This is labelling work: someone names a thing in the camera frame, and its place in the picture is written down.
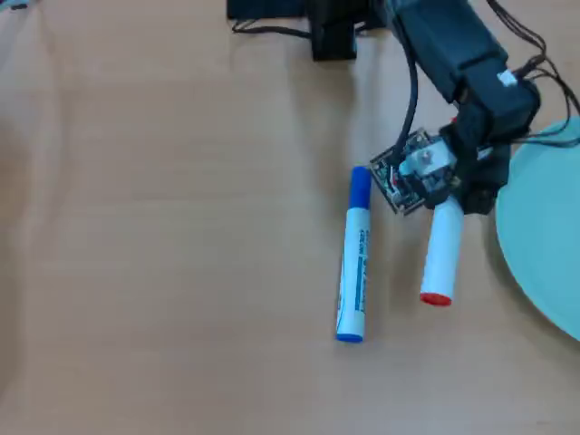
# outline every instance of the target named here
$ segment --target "blue marker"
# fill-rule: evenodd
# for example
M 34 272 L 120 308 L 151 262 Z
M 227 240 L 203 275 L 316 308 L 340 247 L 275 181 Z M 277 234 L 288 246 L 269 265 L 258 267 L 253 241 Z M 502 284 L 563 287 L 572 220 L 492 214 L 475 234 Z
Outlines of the blue marker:
M 367 168 L 353 169 L 348 208 L 336 340 L 360 343 L 364 340 L 366 266 L 371 234 L 371 172 Z

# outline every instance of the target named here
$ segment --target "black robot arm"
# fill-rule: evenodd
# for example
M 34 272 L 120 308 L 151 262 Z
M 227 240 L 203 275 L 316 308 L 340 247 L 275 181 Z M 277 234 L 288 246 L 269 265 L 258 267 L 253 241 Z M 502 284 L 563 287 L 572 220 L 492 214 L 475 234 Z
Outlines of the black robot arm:
M 466 214 L 487 214 L 508 183 L 509 145 L 528 134 L 539 92 L 508 69 L 508 54 L 467 0 L 403 0 L 390 4 L 390 17 L 395 33 L 405 33 L 398 37 L 406 37 L 414 60 L 458 108 L 456 120 L 425 141 L 423 159 L 410 147 L 391 155 L 391 164 L 410 158 L 402 181 L 427 207 L 453 194 Z M 429 149 L 432 142 L 448 149 L 441 144 Z M 442 152 L 449 153 L 449 165 L 433 167 L 430 161 Z M 435 170 L 421 171 L 429 165 Z
M 467 0 L 307 0 L 315 60 L 356 56 L 356 24 L 388 26 L 456 120 L 435 136 L 410 135 L 417 89 L 395 146 L 372 172 L 396 211 L 433 208 L 454 195 L 466 214 L 487 214 L 508 183 L 509 145 L 529 132 L 540 107 L 536 86 L 507 67 L 508 54 Z

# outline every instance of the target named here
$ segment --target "black cable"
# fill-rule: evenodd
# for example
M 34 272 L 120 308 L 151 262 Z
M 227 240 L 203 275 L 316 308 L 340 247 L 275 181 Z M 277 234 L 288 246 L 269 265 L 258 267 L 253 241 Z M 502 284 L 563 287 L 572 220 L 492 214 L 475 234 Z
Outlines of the black cable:
M 402 162 L 405 145 L 407 144 L 407 139 L 409 138 L 409 133 L 411 132 L 411 126 L 415 118 L 415 112 L 417 111 L 417 101 L 419 99 L 419 76 L 417 74 L 417 64 L 415 62 L 415 56 L 411 48 L 411 42 L 409 41 L 409 36 L 405 30 L 405 27 L 400 18 L 396 18 L 392 21 L 393 28 L 395 32 L 399 35 L 402 49 L 405 53 L 405 59 L 407 60 L 407 66 L 409 67 L 409 76 L 411 79 L 411 95 L 409 97 L 409 105 L 407 106 L 407 113 L 405 115 L 405 121 L 402 124 L 401 133 L 399 138 L 393 146 L 393 163 L 399 164 Z
M 498 0 L 487 0 L 488 5 L 491 7 L 493 12 L 499 18 L 499 20 L 507 27 L 507 29 L 515 34 L 520 39 L 526 41 L 527 43 L 535 46 L 540 50 L 540 54 L 531 57 L 526 64 L 521 68 L 514 71 L 516 77 L 520 80 L 535 81 L 540 78 L 550 78 L 553 80 L 561 89 L 566 105 L 566 118 L 565 122 L 556 130 L 529 134 L 525 138 L 520 140 L 514 140 L 515 143 L 535 143 L 540 145 L 547 145 L 558 148 L 569 148 L 580 144 L 580 137 L 573 140 L 544 140 L 542 138 L 555 136 L 566 130 L 570 121 L 572 119 L 572 106 L 574 106 L 575 111 L 580 114 L 580 103 L 575 96 L 574 91 L 566 83 L 566 81 L 560 75 L 554 62 L 547 56 L 547 43 L 546 40 L 538 33 L 534 32 L 530 28 L 521 24 L 506 8 L 504 8 Z M 552 72 L 540 68 L 542 63 L 547 63 Z M 530 73 L 539 73 L 533 77 L 528 77 Z
M 283 27 L 281 25 L 260 25 L 259 27 L 250 27 L 256 21 L 257 20 L 238 20 L 232 26 L 232 32 L 234 34 L 286 34 L 303 39 L 310 39 L 311 37 L 310 32 L 292 29 L 290 27 Z

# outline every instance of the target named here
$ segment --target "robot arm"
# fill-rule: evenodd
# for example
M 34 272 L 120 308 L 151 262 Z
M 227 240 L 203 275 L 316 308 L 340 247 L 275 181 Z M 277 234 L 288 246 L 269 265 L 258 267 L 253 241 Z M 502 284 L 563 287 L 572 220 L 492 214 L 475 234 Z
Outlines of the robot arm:
M 510 148 L 540 107 L 536 86 L 516 77 L 508 55 L 467 0 L 391 3 L 391 27 L 456 120 L 432 137 L 412 134 L 372 161 L 372 172 L 395 211 L 411 213 L 452 195 L 466 214 L 487 215 L 508 183 Z

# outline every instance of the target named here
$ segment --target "blue marker cap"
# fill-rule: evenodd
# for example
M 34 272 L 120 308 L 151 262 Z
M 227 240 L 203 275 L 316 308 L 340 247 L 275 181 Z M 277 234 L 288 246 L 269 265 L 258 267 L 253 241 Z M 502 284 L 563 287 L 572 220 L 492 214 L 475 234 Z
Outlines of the blue marker cap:
M 338 333 L 336 340 L 343 343 L 362 343 L 364 338 L 356 333 Z
M 353 169 L 348 208 L 371 208 L 371 172 L 363 166 Z

